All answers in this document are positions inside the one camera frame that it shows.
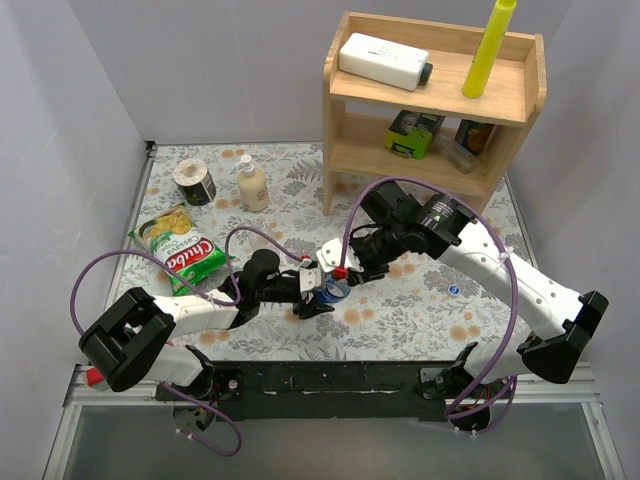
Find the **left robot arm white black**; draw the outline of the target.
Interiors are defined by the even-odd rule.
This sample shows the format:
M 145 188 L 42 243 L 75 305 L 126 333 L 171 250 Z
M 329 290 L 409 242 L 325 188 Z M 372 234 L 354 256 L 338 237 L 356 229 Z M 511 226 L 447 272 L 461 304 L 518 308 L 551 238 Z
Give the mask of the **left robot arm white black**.
M 175 345 L 174 338 L 238 328 L 264 303 L 289 303 L 300 319 L 329 313 L 333 306 L 316 293 L 321 274 L 309 257 L 297 269 L 283 271 L 274 251 L 260 249 L 205 297 L 152 296 L 131 288 L 86 329 L 79 348 L 115 392 L 149 380 L 200 400 L 212 390 L 215 367 L 197 348 Z

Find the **blue label water bottle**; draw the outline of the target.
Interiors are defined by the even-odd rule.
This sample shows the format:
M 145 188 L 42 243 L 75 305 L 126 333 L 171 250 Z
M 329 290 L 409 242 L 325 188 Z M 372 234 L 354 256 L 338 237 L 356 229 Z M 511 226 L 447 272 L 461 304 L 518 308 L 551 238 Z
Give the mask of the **blue label water bottle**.
M 323 285 L 314 292 L 315 298 L 323 304 L 336 304 L 346 299 L 351 291 L 346 279 L 328 276 Z

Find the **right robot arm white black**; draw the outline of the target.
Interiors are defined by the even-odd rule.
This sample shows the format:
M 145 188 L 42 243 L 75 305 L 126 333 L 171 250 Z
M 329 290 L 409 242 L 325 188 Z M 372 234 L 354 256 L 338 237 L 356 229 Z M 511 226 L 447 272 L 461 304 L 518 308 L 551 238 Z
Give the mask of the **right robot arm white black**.
M 501 340 L 467 347 L 453 368 L 454 389 L 475 397 L 489 383 L 532 373 L 567 383 L 609 306 L 596 290 L 562 286 L 508 252 L 489 222 L 469 205 L 437 190 L 424 204 L 405 193 L 400 178 L 369 185 L 355 206 L 376 229 L 352 240 L 366 282 L 382 277 L 390 262 L 407 252 L 425 254 L 470 277 L 510 306 L 512 319 Z M 529 329 L 515 334 L 515 320 Z

